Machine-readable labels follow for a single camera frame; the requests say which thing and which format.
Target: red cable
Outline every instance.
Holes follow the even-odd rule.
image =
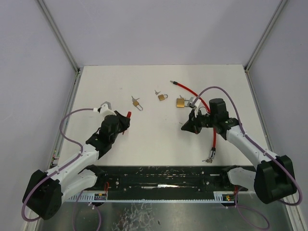
[[[237,185],[234,187],[234,193],[233,193],[233,195],[236,195],[236,193],[238,192],[238,187],[237,187]]]
[[[105,183],[105,191],[106,191],[106,194],[107,194],[107,192],[108,192],[108,188],[109,188],[109,183],[106,182],[106,183]]]
[[[181,88],[184,88],[185,90],[189,91],[189,92],[190,92],[191,94],[193,94],[194,96],[198,96],[198,94],[197,94],[196,92],[194,92],[193,90],[189,89],[188,87],[186,87],[186,86],[184,86],[184,85],[182,85],[182,84],[180,84],[180,83],[178,83],[178,82],[171,81],[171,83],[173,83],[174,85],[178,85],[178,86],[181,87]],[[210,113],[211,110],[210,110],[210,108],[207,106],[206,102],[205,102],[202,98],[200,98],[200,100],[201,100],[201,102],[203,103],[204,107],[206,108],[206,111],[207,111],[208,113]],[[216,134],[215,128],[213,128],[213,132],[214,132],[214,133],[213,133],[213,148],[216,148],[216,136],[217,136],[217,134]]]

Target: metal frame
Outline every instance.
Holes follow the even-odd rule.
[[[60,33],[56,23],[54,22],[54,19],[53,19],[52,15],[51,15],[51,13],[50,13],[46,3],[44,2],[44,0],[35,0],[35,1],[38,3],[40,9],[42,10],[42,13],[44,14],[47,22],[49,23],[52,32],[56,36],[56,38],[57,38],[57,40],[59,42],[59,45],[62,47],[65,55],[67,56],[71,66],[72,66],[72,68],[76,71],[76,75],[75,75],[75,78],[74,78],[74,83],[73,83],[73,86],[71,88],[71,91],[70,91],[70,94],[69,94],[69,99],[68,99],[66,107],[65,107],[65,111],[64,111],[64,115],[65,115],[65,114],[71,112],[73,104],[74,104],[76,92],[77,92],[78,85],[79,85],[79,82],[80,82],[80,77],[81,77],[80,68],[79,68],[78,64],[76,63],[72,53],[70,52],[70,50],[69,50],[65,40],[63,39],[63,37],[62,37],[62,35],[61,35],[61,33]],[[249,74],[249,70],[252,67],[254,61],[256,60],[259,52],[263,48],[263,45],[264,45],[266,39],[268,38],[270,32],[274,28],[275,23],[277,22],[277,19],[281,15],[283,9],[286,7],[288,1],[289,0],[281,0],[280,1],[280,3],[277,6],[273,16],[271,17],[271,19],[269,21],[265,31],[263,32],[260,40],[258,41],[258,43],[257,43],[257,45],[256,45],[256,47],[255,47],[255,49],[254,49],[254,51],[252,53],[252,55],[250,56],[248,62],[244,66],[244,70],[245,70],[245,73],[246,73],[246,76],[247,76],[247,81],[248,81],[249,87],[250,87],[252,95],[253,95],[253,99],[254,99],[254,102],[255,102],[255,105],[256,105],[256,108],[257,108],[257,112],[258,112],[258,115],[259,115],[259,118],[260,118],[260,122],[261,122],[261,125],[262,125],[262,129],[263,129],[266,141],[267,141],[267,145],[268,145],[269,149],[272,150],[272,151],[273,151],[274,148],[273,148],[271,139],[269,137],[269,133],[268,133],[268,129],[267,129],[267,126],[266,126],[266,122],[265,122],[264,116],[263,116],[263,114],[261,112],[261,109],[260,109],[260,106],[259,106],[259,103],[258,103],[258,99],[257,99],[256,92],[255,92],[255,89],[254,89],[254,86],[253,86],[253,83],[252,83],[252,80],[251,80],[251,76]],[[67,124],[68,124],[68,121],[66,122],[66,125],[64,127],[64,132],[66,131]],[[51,162],[53,160],[53,157],[57,156],[58,153],[60,153],[62,143],[63,143],[63,138],[60,136],[60,133],[58,133],[56,141],[55,141],[55,144],[54,144],[54,147],[53,147],[53,151],[52,151],[51,159],[50,159],[50,162],[49,162],[49,166],[50,166],[50,164],[51,164]],[[293,196],[289,196],[287,198],[287,201],[294,202],[295,199],[294,199]],[[301,220],[301,212],[298,210],[297,206],[295,206],[295,207],[287,206],[287,211],[288,211],[288,214],[289,214],[289,217],[290,217],[290,220],[291,220],[291,223],[292,223],[292,226],[293,226],[294,230],[295,231],[306,230],[305,222]],[[27,223],[25,225],[25,229],[24,230],[25,231],[26,230],[34,230],[36,228],[36,226],[37,226],[37,222],[33,222],[32,224]]]
[[[279,2],[279,5],[277,6],[273,16],[271,17],[268,25],[266,26],[259,42],[257,43],[254,51],[252,52],[247,64],[244,66],[244,69],[246,71],[249,71],[249,69],[251,68],[252,64],[254,63],[254,61],[257,58],[257,55],[259,54],[260,50],[262,49],[264,42],[266,41],[267,37],[269,36],[270,32],[272,31],[273,27],[275,26],[275,23],[277,21],[277,19],[279,18],[281,12],[283,11],[283,9],[285,8],[287,2],[289,0],[281,0]]]
[[[57,38],[59,45],[61,46],[61,48],[63,49],[67,59],[69,60],[73,70],[75,72],[78,72],[80,70],[77,62],[75,61],[71,51],[69,50],[65,40],[63,39],[58,26],[56,25],[56,23],[54,22],[54,19],[46,5],[46,3],[44,2],[44,0],[35,0],[39,6],[39,8],[42,10],[43,15],[46,18],[46,21],[48,22],[49,26],[51,27],[51,30],[53,32],[53,34],[55,35],[55,37]]]
[[[30,219],[34,219],[34,218],[37,217],[37,215],[32,210],[29,210],[27,217],[30,218]],[[25,221],[24,222],[24,228],[22,230],[23,231],[35,231],[37,226],[38,226],[38,223],[40,222],[40,220],[33,221],[33,222],[26,222]]]

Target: metal floor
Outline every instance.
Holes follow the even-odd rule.
[[[265,205],[255,194],[241,193],[239,204],[253,207],[270,221],[271,231],[292,231],[286,208],[279,202]],[[36,231],[72,231],[74,203],[64,203],[50,220],[39,222]],[[221,204],[132,204],[105,203],[99,207],[102,214],[100,231],[257,231],[248,225],[235,208],[225,209]],[[265,227],[258,214],[242,210],[252,223]],[[77,231],[95,231],[98,225],[96,210],[78,203]]]

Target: red marker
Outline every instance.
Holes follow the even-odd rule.
[[[130,116],[131,116],[131,112],[127,112],[127,118],[130,118]]]

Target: gray wall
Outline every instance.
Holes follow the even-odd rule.
[[[289,1],[250,71],[275,151],[291,157],[308,221],[308,1]]]
[[[80,66],[245,64],[280,0],[45,0]]]
[[[0,3],[0,230],[18,231],[22,197],[46,170],[74,72],[34,0]]]

